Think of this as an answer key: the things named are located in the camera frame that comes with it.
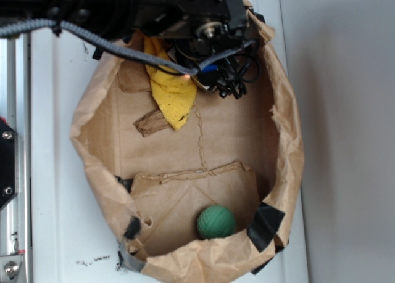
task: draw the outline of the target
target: black tape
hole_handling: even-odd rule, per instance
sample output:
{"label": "black tape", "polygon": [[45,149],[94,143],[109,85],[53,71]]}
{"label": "black tape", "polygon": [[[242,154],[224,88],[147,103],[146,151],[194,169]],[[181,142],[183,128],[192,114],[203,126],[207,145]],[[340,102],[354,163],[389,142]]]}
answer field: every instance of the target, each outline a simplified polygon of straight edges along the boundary
{"label": "black tape", "polygon": [[141,231],[141,221],[137,217],[132,217],[130,224],[123,236],[129,240],[134,240],[138,233]]}
{"label": "black tape", "polygon": [[124,186],[124,188],[131,193],[131,185],[133,184],[133,179],[122,179],[121,177],[116,176],[117,181]]}
{"label": "black tape", "polygon": [[[276,254],[279,253],[279,252],[281,252],[281,251],[283,251],[283,250],[284,250],[284,247],[282,247],[282,246],[276,246]],[[273,258],[271,258],[271,259],[269,259],[268,261],[266,261],[262,266],[259,266],[258,268],[253,269],[253,270],[251,271],[251,274],[253,274],[253,275],[258,274],[258,273],[259,273],[261,270],[263,270],[272,260],[273,260]]]}
{"label": "black tape", "polygon": [[96,50],[94,50],[92,58],[94,60],[99,61],[101,59],[101,56],[103,56],[103,53],[104,53],[103,50],[100,50],[100,49],[96,48]]}
{"label": "black tape", "polygon": [[262,252],[276,236],[285,213],[266,203],[261,203],[255,213],[252,224],[247,228],[247,235],[259,252]]}

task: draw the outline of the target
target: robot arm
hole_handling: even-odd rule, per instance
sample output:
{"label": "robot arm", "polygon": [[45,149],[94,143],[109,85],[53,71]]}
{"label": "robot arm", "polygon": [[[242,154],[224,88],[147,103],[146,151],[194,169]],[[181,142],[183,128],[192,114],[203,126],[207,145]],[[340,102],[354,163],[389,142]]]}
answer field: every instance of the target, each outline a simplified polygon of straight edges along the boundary
{"label": "robot arm", "polygon": [[[0,37],[41,27],[50,27],[57,35],[68,30],[119,57],[163,71],[165,66],[176,74],[200,75],[207,81],[205,89],[219,89],[222,97],[237,99],[247,93],[243,75],[250,64],[259,67],[254,59],[257,41],[248,39],[247,26],[243,0],[0,0]],[[167,39],[181,53],[180,59],[175,63],[108,41],[136,30]],[[234,55],[249,46],[253,48],[244,54],[247,60],[242,64]],[[215,75],[204,71],[209,65]]]}
{"label": "robot arm", "polygon": [[247,25],[242,0],[0,0],[3,23],[21,18],[66,20],[111,40],[137,29],[171,39],[242,38]]}

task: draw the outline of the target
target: wire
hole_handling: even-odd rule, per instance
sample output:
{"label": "wire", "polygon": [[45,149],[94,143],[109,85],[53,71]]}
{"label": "wire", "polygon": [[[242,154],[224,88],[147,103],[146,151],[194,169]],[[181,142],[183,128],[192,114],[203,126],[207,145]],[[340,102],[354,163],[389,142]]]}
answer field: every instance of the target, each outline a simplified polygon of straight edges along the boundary
{"label": "wire", "polygon": [[247,70],[246,70],[243,75],[240,75],[240,80],[245,83],[253,83],[253,82],[257,81],[259,79],[260,75],[262,74],[262,67],[260,66],[260,63],[258,62],[258,60],[249,54],[239,53],[239,54],[235,54],[234,56],[242,56],[242,57],[248,58],[248,60],[254,62],[255,65],[257,66],[257,74],[254,78],[252,78],[250,80],[246,80],[245,78],[243,78],[244,74],[247,72]]}
{"label": "wire", "polygon": [[[61,28],[64,30],[67,30],[74,35],[78,36],[81,39],[84,39],[86,42],[92,44],[93,46],[96,46],[100,48],[101,50],[108,52],[112,55],[115,55],[117,57],[121,57],[127,60],[132,60],[132,61],[137,61],[140,63],[144,63],[146,65],[150,65],[156,69],[162,70],[166,73],[169,73],[171,75],[197,75],[199,72],[201,72],[205,67],[208,65],[229,57],[240,50],[242,50],[245,47],[250,46],[252,43],[255,42],[255,40],[250,40],[246,41],[242,47],[237,47],[235,49],[228,49],[225,50],[219,54],[213,55],[209,58],[207,58],[205,61],[199,63],[196,68],[187,68],[184,66],[181,66],[180,64],[177,64],[175,62],[169,61],[162,59],[160,57],[152,56],[149,54],[145,54],[140,51],[132,50],[126,47],[118,46],[104,38],[101,38],[98,35],[95,35],[94,33],[79,27],[77,25],[74,25],[70,22],[67,21],[61,21],[61,22],[56,22],[54,20],[48,20],[48,19],[33,19],[33,20],[27,20],[24,22],[18,22],[10,25],[6,25],[4,27],[0,27],[0,38],[9,38],[15,35],[19,35],[21,33],[26,33],[30,32],[39,28],[44,28],[44,27],[49,27],[52,29],[55,28]],[[170,72],[163,67],[168,67],[172,70],[175,70],[176,73]]]}

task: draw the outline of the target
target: black wire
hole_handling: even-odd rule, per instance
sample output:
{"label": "black wire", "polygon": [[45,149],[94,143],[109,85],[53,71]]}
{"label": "black wire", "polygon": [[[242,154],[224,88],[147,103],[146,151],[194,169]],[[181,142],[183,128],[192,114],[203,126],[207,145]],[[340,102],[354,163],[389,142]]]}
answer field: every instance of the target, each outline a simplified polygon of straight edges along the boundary
{"label": "black wire", "polygon": [[244,75],[239,75],[239,73],[237,73],[237,71],[235,69],[233,69],[233,71],[227,69],[226,67],[218,67],[218,69],[219,70],[223,70],[224,72],[227,72],[227,73],[233,75],[237,80],[240,80],[240,81],[242,81],[244,83],[253,83],[253,82],[257,81],[260,78],[260,75],[262,74],[262,67],[260,66],[258,60],[255,57],[250,56],[248,54],[242,54],[242,53],[235,54],[234,56],[243,56],[243,57],[248,58],[252,62],[254,62],[257,65],[257,74],[256,74],[256,76],[254,78],[250,79],[250,80],[247,80],[247,79],[243,78]]}
{"label": "black wire", "polygon": [[107,53],[109,53],[109,54],[111,54],[111,55],[114,55],[114,56],[123,58],[123,59],[125,59],[125,60],[134,61],[134,62],[137,62],[137,63],[140,63],[140,64],[144,64],[144,65],[151,66],[151,67],[153,67],[153,68],[155,68],[155,69],[158,69],[158,70],[160,70],[160,71],[162,71],[162,72],[164,72],[164,73],[167,73],[167,74],[169,74],[169,75],[175,75],[175,76],[182,76],[182,75],[185,75],[184,73],[180,73],[180,72],[171,72],[171,71],[169,71],[169,70],[166,70],[166,69],[162,68],[160,65],[157,65],[157,64],[154,64],[154,63],[142,62],[141,60],[138,60],[138,59],[135,59],[135,58],[132,58],[132,57],[129,57],[129,56],[125,56],[125,55],[122,55],[122,54],[117,54],[116,52],[109,52],[108,50],[106,50],[106,48],[104,48],[104,47],[102,47],[102,46],[97,46],[97,47],[98,47],[100,50],[103,50],[104,52],[107,52]]}
{"label": "black wire", "polygon": [[240,77],[241,81],[243,81],[245,83],[253,83],[253,82],[257,81],[260,78],[260,75],[262,74],[262,67],[260,66],[260,63],[258,62],[258,60],[255,57],[253,57],[253,56],[251,56],[249,54],[243,54],[243,53],[235,54],[234,56],[241,56],[241,57],[248,58],[249,60],[253,61],[257,65],[257,74],[256,74],[256,76],[254,78],[250,79],[250,80],[246,80],[245,78],[243,78],[244,75],[242,75],[242,76],[238,75]]}

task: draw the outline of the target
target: white surface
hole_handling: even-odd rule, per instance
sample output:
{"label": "white surface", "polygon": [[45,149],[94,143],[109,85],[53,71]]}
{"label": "white surface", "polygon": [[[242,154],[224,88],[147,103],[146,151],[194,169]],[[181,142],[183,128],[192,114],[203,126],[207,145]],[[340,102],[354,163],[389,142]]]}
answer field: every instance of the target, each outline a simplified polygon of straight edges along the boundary
{"label": "white surface", "polygon": [[281,0],[312,283],[394,282],[394,0]]}
{"label": "white surface", "polygon": [[[275,46],[285,61],[279,0],[252,1],[267,22],[278,28]],[[96,61],[91,59],[93,48],[66,33],[54,39],[49,31],[35,33],[32,46],[35,282],[156,282],[141,274],[115,270],[118,245],[69,140],[73,111],[96,67]],[[94,260],[108,255],[108,259]],[[257,276],[247,274],[236,282],[263,281],[307,282],[300,202],[289,247]]]}

